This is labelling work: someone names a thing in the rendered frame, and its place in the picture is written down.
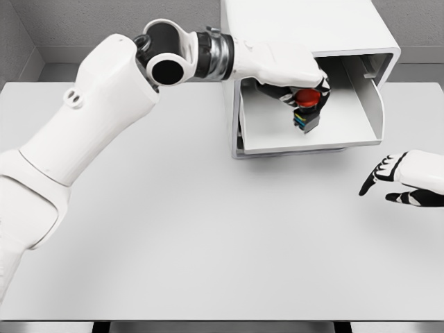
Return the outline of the white cabinet drawer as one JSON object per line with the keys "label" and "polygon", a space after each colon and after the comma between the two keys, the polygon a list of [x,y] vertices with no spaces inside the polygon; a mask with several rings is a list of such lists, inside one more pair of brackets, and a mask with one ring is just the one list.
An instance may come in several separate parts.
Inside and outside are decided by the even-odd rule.
{"label": "white cabinet drawer", "polygon": [[241,81],[238,142],[245,155],[303,153],[379,144],[384,137],[384,106],[364,57],[318,58],[330,80],[321,112],[303,115]]}

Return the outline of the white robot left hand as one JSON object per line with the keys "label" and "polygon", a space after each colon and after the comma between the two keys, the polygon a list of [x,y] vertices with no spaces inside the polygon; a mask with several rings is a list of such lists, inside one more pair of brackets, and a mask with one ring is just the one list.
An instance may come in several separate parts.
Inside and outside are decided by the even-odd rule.
{"label": "white robot left hand", "polygon": [[299,89],[321,93],[320,112],[330,97],[328,75],[319,67],[311,51],[301,44],[271,43],[271,63],[256,80],[261,93],[296,108],[294,96]]}

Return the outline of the red button load switch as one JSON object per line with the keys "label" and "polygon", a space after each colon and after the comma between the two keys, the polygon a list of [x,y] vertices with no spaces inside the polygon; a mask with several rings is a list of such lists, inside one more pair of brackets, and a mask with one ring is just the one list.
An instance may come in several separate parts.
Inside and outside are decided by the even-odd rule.
{"label": "red button load switch", "polygon": [[296,108],[293,111],[293,122],[304,134],[313,130],[320,121],[317,105],[321,93],[314,89],[299,89],[295,96]]}

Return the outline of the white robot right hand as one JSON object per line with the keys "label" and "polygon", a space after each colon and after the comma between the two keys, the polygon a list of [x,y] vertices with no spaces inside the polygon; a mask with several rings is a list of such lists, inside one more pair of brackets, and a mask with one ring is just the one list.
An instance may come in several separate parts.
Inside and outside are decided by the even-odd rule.
{"label": "white robot right hand", "polygon": [[444,155],[410,150],[387,155],[371,171],[359,191],[364,196],[378,181],[399,182],[412,191],[389,193],[387,201],[416,207],[444,207]]}

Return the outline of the white tabletop storage cabinet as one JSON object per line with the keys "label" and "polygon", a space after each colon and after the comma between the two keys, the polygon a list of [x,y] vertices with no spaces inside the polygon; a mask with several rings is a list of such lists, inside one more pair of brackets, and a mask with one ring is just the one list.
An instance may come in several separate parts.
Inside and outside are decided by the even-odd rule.
{"label": "white tabletop storage cabinet", "polygon": [[378,145],[385,111],[380,88],[401,50],[372,0],[221,0],[221,30],[249,42],[302,44],[330,80],[317,127],[304,133],[292,109],[250,79],[222,84],[235,158]]}

